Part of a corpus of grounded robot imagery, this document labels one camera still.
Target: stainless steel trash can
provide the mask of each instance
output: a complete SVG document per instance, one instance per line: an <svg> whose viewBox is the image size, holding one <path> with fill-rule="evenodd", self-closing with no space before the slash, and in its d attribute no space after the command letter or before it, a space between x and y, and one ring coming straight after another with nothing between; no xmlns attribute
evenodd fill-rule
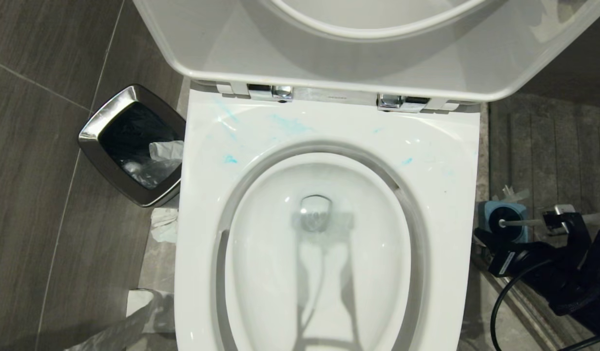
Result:
<svg viewBox="0 0 600 351"><path fill-rule="evenodd" d="M150 207L179 192L184 138L185 120L177 111L132 85L94 113L79 133L79 146L113 186Z"/></svg>

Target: black cable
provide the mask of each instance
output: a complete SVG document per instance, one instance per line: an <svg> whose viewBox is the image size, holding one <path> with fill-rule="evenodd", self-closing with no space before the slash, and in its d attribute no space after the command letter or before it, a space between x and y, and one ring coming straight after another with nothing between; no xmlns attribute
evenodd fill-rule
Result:
<svg viewBox="0 0 600 351"><path fill-rule="evenodd" d="M559 351L577 351L577 350L585 349L586 347L589 347L590 345L594 345L597 342L600 342L600 335L598 335L596 337L587 338L582 342L578 342L569 347L565 347Z"/></svg>
<svg viewBox="0 0 600 351"><path fill-rule="evenodd" d="M491 339L493 340L493 346L496 349L496 351L501 351L501 347L499 347L499 343L497 342L497 332L495 330L495 324L497 321L497 312L499 311L499 306L501 305L501 302L505 298L505 295L507 295L507 292L510 291L510 289L514 286L514 284L516 284L519 280L521 280L521 278L523 278L523 276L525 274L530 273L534 269L540 267L541 265L548 264L549 262L552 262L552 260L544 260L543 262L532 265L531 267L527 267L527 269L525 269L524 271L519 273L516 277L514 277L512 280L510 280L510 282L507 283L505 288L503 288L503 290L499 294L499 297L497 298L497 301L495 302L495 305L493 307L493 313L491 314Z"/></svg>

